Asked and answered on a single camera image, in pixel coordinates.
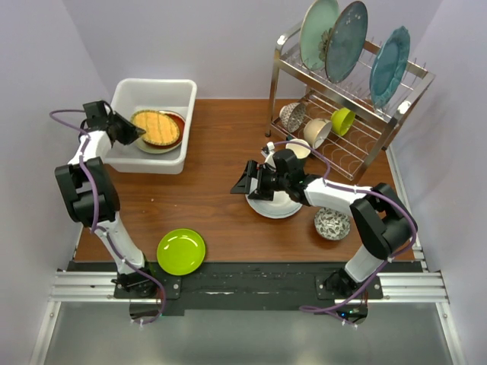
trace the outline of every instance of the wooden table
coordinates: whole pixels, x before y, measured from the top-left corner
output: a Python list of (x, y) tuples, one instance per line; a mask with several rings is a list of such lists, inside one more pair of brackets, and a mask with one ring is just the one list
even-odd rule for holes
[[(280, 100), (279, 108), (289, 100)], [(186, 164), (180, 175), (117, 173), (108, 168), (119, 193), (120, 215), (134, 243), (155, 260), (161, 238), (188, 227), (206, 241), (207, 261), (347, 261), (361, 245), (355, 225), (342, 241), (325, 240), (315, 231), (318, 208), (303, 207), (282, 220), (258, 215), (243, 195), (231, 195), (247, 160), (263, 159), (267, 100), (197, 100)], [(278, 141), (277, 136), (270, 139)], [(308, 173), (323, 173), (316, 159)], [(330, 179), (346, 183), (332, 171)], [(386, 154), (381, 153), (361, 179), (361, 185), (393, 185)], [(407, 252), (401, 259), (414, 259)], [(75, 261), (110, 261), (96, 236), (84, 230)]]

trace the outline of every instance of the white plastic bin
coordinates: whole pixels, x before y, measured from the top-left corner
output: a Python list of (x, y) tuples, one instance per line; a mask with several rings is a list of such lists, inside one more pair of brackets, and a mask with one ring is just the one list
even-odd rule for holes
[(196, 99), (196, 83), (191, 80), (126, 78), (119, 82), (112, 108), (130, 120), (143, 109), (171, 110), (186, 120), (181, 145), (166, 154), (146, 154), (135, 144), (115, 143), (105, 163), (122, 173), (180, 173), (188, 149), (189, 130)]

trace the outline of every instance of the blue plate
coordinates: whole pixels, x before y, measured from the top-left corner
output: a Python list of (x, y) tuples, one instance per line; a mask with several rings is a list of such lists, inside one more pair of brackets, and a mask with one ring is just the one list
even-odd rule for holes
[(385, 106), (399, 87), (408, 64), (410, 42), (408, 30), (397, 28), (377, 54), (369, 80), (374, 108)]
[(325, 65), (326, 42), (323, 38), (326, 41), (339, 14), (336, 0), (316, 0), (307, 10), (299, 35), (299, 49), (303, 65), (310, 70), (317, 70)]
[(326, 45), (325, 72), (334, 84), (350, 75), (367, 36), (368, 13), (363, 2), (353, 2), (340, 14)]

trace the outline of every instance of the gray floor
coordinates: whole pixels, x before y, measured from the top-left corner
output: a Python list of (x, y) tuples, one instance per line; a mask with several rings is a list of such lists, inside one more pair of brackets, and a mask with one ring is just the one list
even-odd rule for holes
[(188, 311), (140, 330), (126, 303), (63, 303), (47, 365), (451, 364), (434, 304), (374, 304), (357, 330), (299, 312)]

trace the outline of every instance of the dish rack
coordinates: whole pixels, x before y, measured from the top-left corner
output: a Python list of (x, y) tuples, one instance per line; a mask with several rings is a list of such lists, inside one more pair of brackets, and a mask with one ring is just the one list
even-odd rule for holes
[[(269, 95), (266, 136), (274, 130), (283, 138), (303, 138), (307, 122), (315, 118), (330, 119), (335, 110), (348, 108), (356, 115), (349, 132), (339, 136), (330, 132), (328, 138), (319, 147), (320, 152), (329, 159), (332, 168), (341, 173), (352, 183), (360, 180), (364, 172), (374, 161), (381, 149), (387, 149), (406, 118), (434, 80), (434, 75), (414, 62), (408, 61), (406, 72), (396, 93), (382, 109), (375, 109), (371, 102), (369, 77), (380, 44), (374, 39), (365, 41), (360, 59), (352, 73), (341, 83), (332, 84), (326, 78), (324, 69), (311, 71), (303, 65), (297, 41), (282, 53), (291, 38), (297, 39), (301, 23), (282, 34), (275, 47), (274, 65)], [(300, 128), (288, 132), (275, 117), (275, 91), (279, 72), (290, 74), (307, 85), (306, 94), (299, 101), (307, 106), (307, 113)]]

